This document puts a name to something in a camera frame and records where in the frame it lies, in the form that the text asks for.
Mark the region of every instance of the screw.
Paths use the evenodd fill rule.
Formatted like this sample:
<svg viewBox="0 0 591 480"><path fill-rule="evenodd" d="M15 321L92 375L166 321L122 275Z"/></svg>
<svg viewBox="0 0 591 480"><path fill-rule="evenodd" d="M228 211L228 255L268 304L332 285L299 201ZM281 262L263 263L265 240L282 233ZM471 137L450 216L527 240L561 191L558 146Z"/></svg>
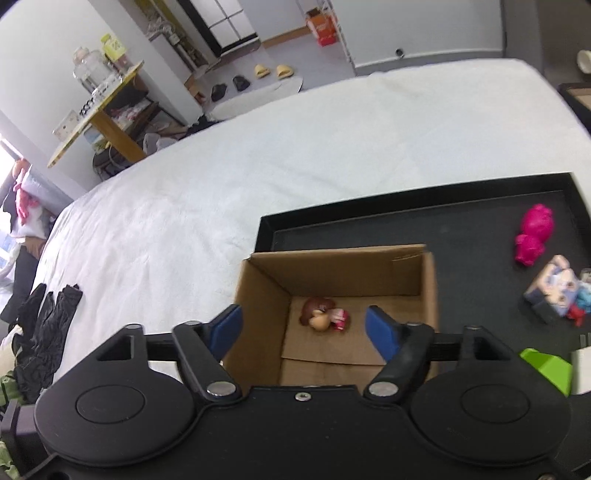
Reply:
<svg viewBox="0 0 591 480"><path fill-rule="evenodd" d="M214 382L207 386L207 393L214 397L227 397L236 391L236 385L231 382Z"/></svg>
<svg viewBox="0 0 591 480"><path fill-rule="evenodd" d="M308 392L299 392L295 394L295 399L297 401L308 401L312 400L312 395L310 395Z"/></svg>
<svg viewBox="0 0 591 480"><path fill-rule="evenodd" d="M369 393L375 397L392 397L398 393L398 386L392 382L376 382L369 386Z"/></svg>

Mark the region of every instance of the bed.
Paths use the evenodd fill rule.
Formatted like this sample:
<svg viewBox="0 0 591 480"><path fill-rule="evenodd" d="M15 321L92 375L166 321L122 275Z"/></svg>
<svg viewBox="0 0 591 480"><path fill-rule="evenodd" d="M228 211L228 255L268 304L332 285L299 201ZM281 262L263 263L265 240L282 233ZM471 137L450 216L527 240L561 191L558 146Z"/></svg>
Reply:
<svg viewBox="0 0 591 480"><path fill-rule="evenodd" d="M50 291L78 283L84 296L54 379L125 324L158 333L213 318L232 302L262 215L557 171L573 171L591 192L591 140L516 60L376 73L211 127L61 214L35 283Z"/></svg>

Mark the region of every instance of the wooden table leg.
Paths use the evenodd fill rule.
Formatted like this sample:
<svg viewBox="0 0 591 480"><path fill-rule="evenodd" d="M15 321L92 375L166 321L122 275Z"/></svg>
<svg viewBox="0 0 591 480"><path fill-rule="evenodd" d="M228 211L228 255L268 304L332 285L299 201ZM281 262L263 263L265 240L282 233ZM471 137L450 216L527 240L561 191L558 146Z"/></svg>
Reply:
<svg viewBox="0 0 591 480"><path fill-rule="evenodd" d="M121 130L103 110L93 116L90 123L131 163L139 162L147 156L144 150Z"/></svg>

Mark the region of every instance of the baseboard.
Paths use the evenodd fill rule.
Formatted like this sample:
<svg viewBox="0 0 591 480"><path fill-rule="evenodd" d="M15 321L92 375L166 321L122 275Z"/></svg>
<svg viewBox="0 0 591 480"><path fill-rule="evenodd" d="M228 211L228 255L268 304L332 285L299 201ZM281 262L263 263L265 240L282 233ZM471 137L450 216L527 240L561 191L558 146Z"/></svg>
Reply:
<svg viewBox="0 0 591 480"><path fill-rule="evenodd" d="M310 29L307 26L303 26L300 28L296 28L295 30L282 33L281 35L277 35L276 37L269 38L268 40L261 42L261 45L264 48L269 48L274 45L279 45L280 43L293 40L294 38L303 37L304 35L307 35L309 33L311 33Z"/></svg>
<svg viewBox="0 0 591 480"><path fill-rule="evenodd" d="M402 59L384 59L382 61L353 65L355 75L369 75L373 72L388 72L404 67L418 67L446 61L470 60L470 59L498 59L503 56L500 50L476 50L450 53L439 53L417 57L404 57Z"/></svg>

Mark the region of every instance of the white wall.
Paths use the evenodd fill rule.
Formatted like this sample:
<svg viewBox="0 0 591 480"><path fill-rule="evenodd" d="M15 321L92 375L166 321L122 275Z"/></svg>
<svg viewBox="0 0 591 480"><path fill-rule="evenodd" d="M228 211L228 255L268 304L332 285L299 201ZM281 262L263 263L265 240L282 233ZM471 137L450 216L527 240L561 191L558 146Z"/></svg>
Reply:
<svg viewBox="0 0 591 480"><path fill-rule="evenodd" d="M365 4L359 0L351 1L357 2L360 8ZM240 4L261 41L306 25L302 9L296 0L240 0Z"/></svg>
<svg viewBox="0 0 591 480"><path fill-rule="evenodd" d="M80 139L55 167L48 170L43 164L59 145L53 129L68 111L78 111L88 99L72 76L72 55L80 46L98 48L108 31L86 0L20 1L0 22L0 58L5 65L0 111L37 149L42 158L32 158L35 166L73 198L80 191L75 192L75 185L68 187L65 177L84 191L100 183L92 169L90 145ZM8 132L5 135L13 142Z"/></svg>
<svg viewBox="0 0 591 480"><path fill-rule="evenodd" d="M95 13L108 24L106 31L112 31L128 49L131 60L144 61L141 77L150 89L150 98L159 101L186 124L196 122L203 114L200 105L158 54L119 0L76 1L91 4Z"/></svg>
<svg viewBox="0 0 591 480"><path fill-rule="evenodd" d="M148 25L150 24L150 21L144 15L144 12L142 12L141 8L138 7L134 0L119 1L121 5L123 5L123 8L125 8L126 12L129 14L129 16L134 20L139 29L143 33L146 33L148 31Z"/></svg>
<svg viewBox="0 0 591 480"><path fill-rule="evenodd" d="M76 183L57 168L47 168L47 157L29 140L10 120L0 112L0 132L9 139L10 143L31 162L36 171L57 186L71 199L77 199L87 192L87 189Z"/></svg>
<svg viewBox="0 0 591 480"><path fill-rule="evenodd" d="M503 49L500 0L332 3L356 67L393 60L398 48L406 58Z"/></svg>

